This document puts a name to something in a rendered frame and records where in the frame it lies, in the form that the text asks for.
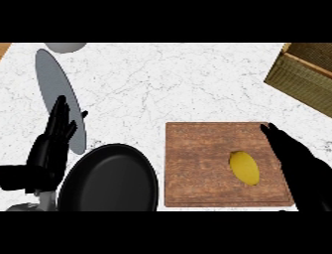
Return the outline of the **yellow lemon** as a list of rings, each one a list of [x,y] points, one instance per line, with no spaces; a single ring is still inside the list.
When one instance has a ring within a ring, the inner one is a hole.
[[[231,168],[237,178],[250,186],[259,184],[259,166],[251,155],[244,151],[231,154]]]

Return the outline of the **brown wooden cutting board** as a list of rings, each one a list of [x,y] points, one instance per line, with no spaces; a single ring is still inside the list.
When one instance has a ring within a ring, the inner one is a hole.
[[[164,204],[169,207],[291,206],[294,200],[260,122],[166,124]],[[229,158],[247,152],[259,166],[259,184],[235,176]]]

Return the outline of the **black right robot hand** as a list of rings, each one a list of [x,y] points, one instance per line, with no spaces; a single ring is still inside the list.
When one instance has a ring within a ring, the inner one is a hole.
[[[260,125],[302,212],[332,211],[332,168],[307,147],[269,123]]]

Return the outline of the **grey round bowl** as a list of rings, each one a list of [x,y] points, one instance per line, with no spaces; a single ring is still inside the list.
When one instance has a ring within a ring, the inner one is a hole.
[[[79,51],[86,43],[46,43],[48,48],[59,54],[67,54]]]

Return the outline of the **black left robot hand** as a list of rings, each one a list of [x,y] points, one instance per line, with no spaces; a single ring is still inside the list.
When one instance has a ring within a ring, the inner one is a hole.
[[[70,120],[70,105],[61,95],[54,105],[45,133],[37,137],[25,165],[0,166],[0,189],[25,193],[54,191],[64,179],[70,142],[79,130]]]

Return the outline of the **olive wicker basket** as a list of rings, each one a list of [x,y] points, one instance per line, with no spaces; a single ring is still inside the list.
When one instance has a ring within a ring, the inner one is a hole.
[[[265,83],[332,118],[332,43],[287,43]]]

